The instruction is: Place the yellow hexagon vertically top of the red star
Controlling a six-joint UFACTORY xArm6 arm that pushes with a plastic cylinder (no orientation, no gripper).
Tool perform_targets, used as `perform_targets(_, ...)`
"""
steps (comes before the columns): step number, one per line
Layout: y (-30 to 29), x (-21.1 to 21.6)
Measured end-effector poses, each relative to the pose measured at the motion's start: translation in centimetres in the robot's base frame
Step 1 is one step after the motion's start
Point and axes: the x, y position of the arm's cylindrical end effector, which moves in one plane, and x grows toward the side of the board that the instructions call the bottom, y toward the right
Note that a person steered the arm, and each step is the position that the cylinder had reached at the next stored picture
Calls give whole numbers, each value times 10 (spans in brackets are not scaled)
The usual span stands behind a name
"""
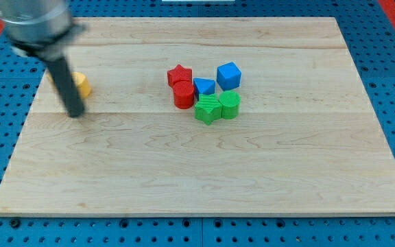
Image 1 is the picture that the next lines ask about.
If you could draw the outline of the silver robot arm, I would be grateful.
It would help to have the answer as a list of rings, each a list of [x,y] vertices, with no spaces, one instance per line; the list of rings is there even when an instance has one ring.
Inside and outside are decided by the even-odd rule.
[[[85,27],[75,22],[69,4],[65,0],[0,0],[0,19],[15,53],[44,63],[67,115],[83,115],[84,102],[64,49]]]

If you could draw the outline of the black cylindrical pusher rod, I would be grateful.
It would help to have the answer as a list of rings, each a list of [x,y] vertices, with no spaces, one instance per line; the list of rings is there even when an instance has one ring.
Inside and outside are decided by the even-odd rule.
[[[46,60],[45,64],[67,111],[67,115],[71,118],[82,116],[85,111],[84,102],[73,81],[66,58],[62,56],[56,60]]]

